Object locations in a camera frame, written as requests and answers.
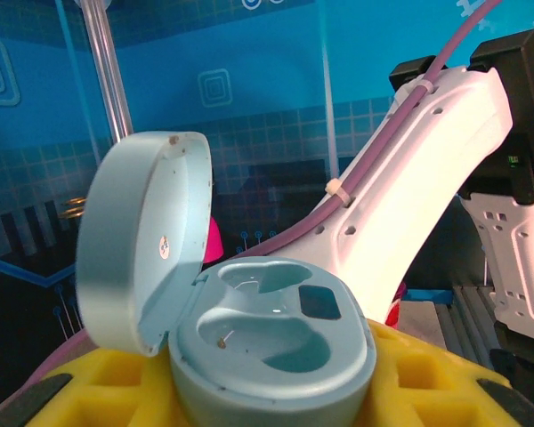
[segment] pink object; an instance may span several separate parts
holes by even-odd
[[[220,229],[214,218],[210,218],[210,230],[207,235],[206,254],[204,255],[204,264],[219,260],[223,257],[222,237]]]
[[[388,312],[388,318],[385,320],[387,326],[391,326],[394,329],[398,328],[398,323],[400,322],[400,308],[401,308],[401,299],[408,292],[408,287],[404,282],[400,283],[395,296],[393,297],[392,305],[390,306],[390,311]]]

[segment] zip tie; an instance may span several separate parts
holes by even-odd
[[[343,201],[343,206],[348,207],[352,203],[352,197],[344,191],[342,188],[342,181],[338,178],[333,178],[327,184],[327,187],[324,189],[330,196],[337,195]]]
[[[433,93],[433,83],[429,80],[420,78],[419,81],[416,83],[416,86],[423,86],[425,89],[427,89],[427,93]]]

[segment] blue wall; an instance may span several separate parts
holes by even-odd
[[[335,101],[392,93],[388,75],[400,62],[437,54],[474,0],[325,0],[328,62]],[[534,0],[505,0],[473,30],[449,61],[468,64],[483,41],[534,28]]]
[[[1,39],[12,63],[20,102],[0,106],[0,149],[49,145],[89,139],[84,111],[66,49]],[[96,135],[109,131],[93,58],[77,52]]]
[[[222,226],[266,234],[287,214],[259,166],[317,160],[328,174],[323,47],[337,153],[347,158],[389,108],[390,71],[400,61],[437,53],[469,3],[392,0],[386,10],[358,0],[263,0],[249,11],[240,0],[119,0],[109,21],[135,130],[205,133]],[[104,153],[109,129],[85,26],[73,0],[64,4]],[[532,27],[534,0],[507,0],[449,65],[467,63],[483,40]],[[26,205],[83,195],[95,164],[53,2],[0,2],[0,39],[20,89],[18,104],[0,107],[0,214],[20,217]],[[287,173],[292,181],[292,172],[283,165],[279,178]]]

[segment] white mechanical part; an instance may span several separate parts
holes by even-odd
[[[417,82],[400,88],[377,132]],[[350,287],[364,314],[384,323],[403,276],[450,200],[511,127],[508,99],[495,69],[443,70],[434,93],[414,108],[391,149],[351,194],[353,202],[272,255],[335,274]]]
[[[534,339],[534,205],[512,197],[471,195],[462,200],[471,215],[495,286],[495,317]]]

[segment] clear plastic tube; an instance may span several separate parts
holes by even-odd
[[[93,124],[91,122],[91,110],[89,109],[89,104],[87,103],[87,96],[85,95],[83,78],[81,77],[77,56],[75,54],[75,46],[73,45],[73,40],[71,39],[71,31],[69,30],[68,17],[65,13],[62,0],[55,0],[55,6],[57,7],[57,13],[60,17],[61,33],[63,34],[65,44],[68,47],[69,63],[73,68],[73,76],[77,85],[77,95],[79,96],[79,102],[81,102],[81,108],[83,109],[83,113],[85,115],[85,123],[87,125],[89,141],[91,141],[91,148],[93,149],[93,155],[95,157],[95,164],[99,166],[101,164],[101,156],[99,155],[99,147],[95,138],[95,132],[93,131]]]
[[[336,129],[335,111],[332,101],[332,82],[330,79],[330,66],[328,64],[328,43],[327,43],[327,2],[317,0],[319,7],[319,28],[320,28],[320,53],[322,56],[322,71],[324,75],[324,93],[327,111],[327,137],[328,137],[328,169],[330,178],[338,178],[340,174],[338,168],[338,155],[336,154]]]
[[[133,132],[133,124],[107,13],[98,0],[81,0],[79,3],[87,26],[111,136],[113,142],[117,143]]]
[[[471,32],[476,25],[484,19],[492,9],[499,5],[502,0],[486,0],[459,28],[457,33],[449,40],[443,47],[441,53],[435,58],[432,65],[425,73],[424,79],[435,82],[437,76],[441,72],[443,65],[448,61],[451,54],[463,41],[465,36]],[[416,104],[424,97],[426,89],[423,86],[418,86],[409,97],[400,105],[396,113],[390,118],[388,123],[382,129],[382,132],[377,135],[372,145],[366,151],[365,155],[360,159],[358,164],[352,169],[348,177],[343,182],[343,187],[347,192],[352,192],[358,183],[364,178],[365,174],[370,170],[372,165],[380,154],[387,148],[389,140],[392,138],[396,130],[401,126],[405,118],[409,115]],[[325,221],[336,209],[342,206],[342,200],[339,197],[331,197],[313,213],[308,215],[296,225],[284,231],[281,234],[266,240],[258,246],[247,249],[244,253],[236,255],[234,258],[242,256],[256,256],[270,254],[283,246],[297,240],[304,234],[313,230],[321,222]],[[15,394],[19,394],[26,390],[29,386],[37,383],[46,373],[52,371],[54,367],[58,366],[67,354],[77,347],[81,342],[88,338],[87,332],[82,330],[69,338],[62,346],[57,349],[44,363],[32,374],[28,381]]]

